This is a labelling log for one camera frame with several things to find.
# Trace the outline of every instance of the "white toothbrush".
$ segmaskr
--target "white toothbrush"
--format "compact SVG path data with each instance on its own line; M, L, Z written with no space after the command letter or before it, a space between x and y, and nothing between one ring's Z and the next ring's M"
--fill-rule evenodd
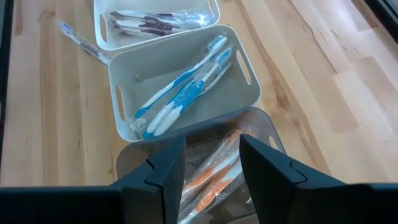
M201 97L203 94L205 94L208 90L210 90L213 86L216 85L218 80L225 74L225 72L230 68L231 62L228 62L224 64L222 67L220 67L216 74L215 74L215 79L205 87L205 89L194 99L198 99ZM154 131L159 127L160 123L165 119L165 117L173 110L173 107L176 105L176 103L181 102L182 98L187 95L187 91L189 88L193 86L197 81L193 78L190 80L181 90L177 95L172 98L172 100L162 108L162 110L156 115L156 117L150 122L148 125L148 128L146 129L145 133L142 135L144 139L148 138L153 138L154 137Z
M187 70L186 72L184 72L183 74L181 74L178 78L176 78L174 81L169 83L163 89L159 90L143 106L141 106L141 108L137 111L137 113L134 117L140 118L142 115L144 115L157 100L159 100L162 96L164 96L166 93L168 93L171 89L178 86L181 82L183 82L184 80L189 78L202 65L204 65L207 61L209 61L212 57L214 57L224 47L224 45L227 43L227 41L228 41L228 38L225 37L224 35L218 35L216 38L214 38L207 45L207 49L209 50L209 52L207 53L206 57L203 60L201 60L193 68L191 68L191 69Z
M171 127L172 124L180 117L180 115L190 106L193 101L200 95L203 91L203 87L207 79L212 75L220 73L227 65L227 61L232 55L232 47L228 47L226 50L217 56L213 68L201 79L199 80L191 89L189 89L186 97L180 102L174 105L173 110L167 115L165 119L161 121L159 127L155 130L154 136L158 136L166 132L166 130Z

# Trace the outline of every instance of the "bin handle cutout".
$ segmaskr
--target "bin handle cutout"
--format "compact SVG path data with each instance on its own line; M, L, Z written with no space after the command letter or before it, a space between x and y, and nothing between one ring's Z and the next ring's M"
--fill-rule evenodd
M239 66L242 68L243 71L243 75L246 79L246 82L251 85L251 81L252 81L252 76L249 74L249 70L248 67L246 66L246 63L242 57L241 51L237 50L236 51L236 59L238 60Z
M105 20L104 16L101 14L98 17L95 16L94 23L95 23L94 27L97 27L97 29L94 29L95 36L97 38L97 43L99 46L104 46L106 44L106 41L104 40L104 37L103 37L103 32L106 33L106 20Z
M208 1L208 3L209 3L209 6L210 6L210 10L214 14L214 16L216 18L218 18L215 21L215 24L217 24L218 21L220 20L220 7L218 7L218 2L217 2L217 0L213 0L213 1Z
M279 150L279 147L278 147L278 145L276 144L276 142L275 142L275 140L274 140L274 137L269 136L269 137L268 137L268 141L269 141L270 147L273 147L274 149Z
M126 116L124 115L124 106L123 106L123 101L122 101L122 93L120 91L119 86L116 86L116 102L118 104L119 108L119 116L122 119L122 121L126 120Z
M103 15L99 15L99 22L100 22L100 28L101 28L101 37L105 42L108 42L108 37L106 35L106 22L105 18Z

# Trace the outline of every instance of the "toothbrush handle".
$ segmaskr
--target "toothbrush handle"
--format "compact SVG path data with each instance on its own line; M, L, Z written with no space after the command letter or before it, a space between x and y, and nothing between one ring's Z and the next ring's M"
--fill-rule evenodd
M159 123L167 116L171 110L173 109L174 105L181 101L184 94L191 88L191 86L195 84L195 79L191 79L181 90L164 106L159 113L155 116L155 118L150 122L146 132L152 133L155 131L155 128L158 127Z
M165 133L171 125L180 117L180 115L185 111L185 109L190 106L195 98L200 94L201 89L205 85L205 82L200 81L187 93L186 98L178 105L176 105L170 114L161 122L159 127L155 130L154 136L161 135Z
M135 118L140 118L142 115L144 115L153 105L158 101L160 98L162 98L166 93L168 93L171 89L175 88L177 85L179 85L181 82L183 82L185 79L190 77L198 68L191 68L188 71L184 72L182 75L180 75L177 79L169 83L167 86L165 86L163 89L159 90L155 95L153 95L136 113L134 116Z

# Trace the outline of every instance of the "light wood countertop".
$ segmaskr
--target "light wood countertop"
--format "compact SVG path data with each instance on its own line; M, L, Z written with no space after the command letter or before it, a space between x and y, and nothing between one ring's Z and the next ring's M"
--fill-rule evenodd
M15 0L2 186L106 185L128 143L95 43L93 0ZM361 0L219 0L288 154L345 182L398 181L398 50Z

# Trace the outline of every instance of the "black frame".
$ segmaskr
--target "black frame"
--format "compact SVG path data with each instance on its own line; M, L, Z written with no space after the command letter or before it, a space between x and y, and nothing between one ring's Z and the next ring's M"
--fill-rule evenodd
M1 46L0 46L0 165L2 160L2 142L4 138L4 124L6 117L7 84L12 39L12 15L14 0L1 0L5 4L2 20Z
M392 38L398 42L398 3L396 0L364 0Z

